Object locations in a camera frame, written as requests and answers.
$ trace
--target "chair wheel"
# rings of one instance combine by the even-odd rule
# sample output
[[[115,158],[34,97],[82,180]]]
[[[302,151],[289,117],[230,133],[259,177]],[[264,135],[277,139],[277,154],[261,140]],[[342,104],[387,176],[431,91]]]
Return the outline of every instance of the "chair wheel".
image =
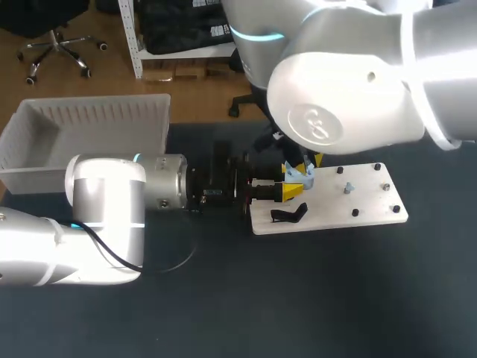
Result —
[[[90,78],[91,70],[90,69],[81,69],[81,77]]]
[[[229,117],[238,118],[240,117],[240,109],[236,107],[231,107],[229,109]]]
[[[37,77],[36,76],[28,76],[25,81],[30,86],[33,86],[37,82]]]
[[[102,51],[106,51],[107,50],[107,43],[105,43],[105,42],[97,43],[96,47],[98,47]]]

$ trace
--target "black table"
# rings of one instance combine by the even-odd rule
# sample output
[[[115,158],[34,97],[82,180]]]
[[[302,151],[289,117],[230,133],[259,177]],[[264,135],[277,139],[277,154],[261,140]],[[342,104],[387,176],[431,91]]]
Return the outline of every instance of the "black table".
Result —
[[[214,139],[241,152],[264,126],[172,125],[168,152],[197,163]],[[123,286],[3,288],[1,356],[476,357],[477,147],[444,153],[423,140],[323,164],[374,161],[388,166],[406,224],[256,237],[227,210],[149,213],[145,265],[173,265],[193,238],[189,263]],[[71,212],[63,195],[3,204]]]

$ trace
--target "mounting plate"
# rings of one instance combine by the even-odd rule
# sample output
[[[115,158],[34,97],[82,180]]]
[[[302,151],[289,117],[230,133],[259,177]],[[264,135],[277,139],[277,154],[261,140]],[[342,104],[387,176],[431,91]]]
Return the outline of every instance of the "mounting plate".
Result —
[[[340,227],[397,224],[408,221],[408,212],[399,197],[386,166],[375,170],[376,163],[315,169],[315,185],[299,197],[286,203],[253,200],[250,205],[253,233],[293,233],[300,231],[336,229]],[[254,180],[253,185],[270,185],[273,181]],[[344,193],[347,183],[354,186],[350,194]],[[270,210],[294,212],[302,203],[308,212],[300,222],[272,223]],[[359,210],[353,216],[353,210]]]

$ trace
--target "yellow object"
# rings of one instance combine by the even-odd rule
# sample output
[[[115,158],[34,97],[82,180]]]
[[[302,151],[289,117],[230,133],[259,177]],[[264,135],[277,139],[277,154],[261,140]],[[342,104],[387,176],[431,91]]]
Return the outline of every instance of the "yellow object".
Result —
[[[304,190],[303,184],[282,184],[282,202],[286,202],[292,198],[296,198],[302,194]]]
[[[323,154],[322,153],[315,154],[315,162],[316,162],[316,167],[317,168],[321,167],[322,160],[323,160]]]
[[[305,163],[298,164],[295,169],[299,171],[301,174],[306,175]]]

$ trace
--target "black bracket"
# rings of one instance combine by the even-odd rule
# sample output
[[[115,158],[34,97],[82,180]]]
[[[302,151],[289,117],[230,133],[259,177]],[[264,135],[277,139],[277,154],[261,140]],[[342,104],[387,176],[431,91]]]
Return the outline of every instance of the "black bracket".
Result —
[[[308,212],[308,205],[306,203],[301,204],[297,211],[289,213],[283,210],[271,210],[271,218],[273,222],[291,222],[296,224],[301,221],[302,217]]]

